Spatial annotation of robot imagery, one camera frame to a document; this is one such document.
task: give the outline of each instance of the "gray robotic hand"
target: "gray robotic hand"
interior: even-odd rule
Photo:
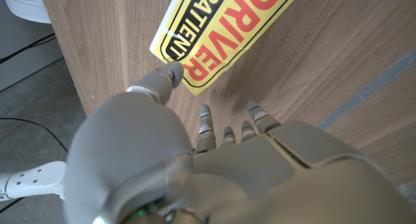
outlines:
[[[242,123],[241,143],[227,127],[218,148],[203,105],[193,151],[164,106],[182,76],[179,62],[156,69],[81,125],[64,179],[68,223],[416,223],[369,159],[253,101],[255,126]]]

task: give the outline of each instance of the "wood grain surface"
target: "wood grain surface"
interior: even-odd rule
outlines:
[[[397,184],[416,180],[415,81],[413,66],[327,129],[379,164]]]
[[[170,0],[44,0],[85,112],[163,63],[149,51]],[[416,0],[296,0],[236,64],[168,106],[195,140],[211,107],[217,142],[240,137],[254,99],[278,120],[316,125],[416,45]]]

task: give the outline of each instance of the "caution sign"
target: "caution sign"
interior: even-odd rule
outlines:
[[[211,85],[294,0],[172,0],[150,45],[163,62],[180,61],[194,94]]]

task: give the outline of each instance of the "gray strip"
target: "gray strip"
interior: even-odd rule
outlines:
[[[414,47],[408,54],[404,55],[403,58],[393,64],[385,72],[376,77],[356,95],[352,96],[349,100],[342,104],[334,113],[322,120],[317,125],[317,128],[322,130],[327,129],[332,123],[335,123],[338,119],[361,104],[372,94],[382,89],[386,84],[398,77],[403,71],[409,69],[412,65],[414,65],[414,63],[416,63],[416,47]]]

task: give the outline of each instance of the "white plastic part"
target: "white plastic part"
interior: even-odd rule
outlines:
[[[5,0],[16,16],[39,23],[51,23],[42,0]]]
[[[11,198],[8,198],[6,194],[6,185],[10,176],[12,176],[12,173],[4,173],[4,172],[0,173],[0,202],[8,201],[11,199]]]
[[[45,194],[57,194],[64,199],[62,180],[65,172],[66,163],[61,161],[16,172],[7,182],[6,194],[11,199]]]

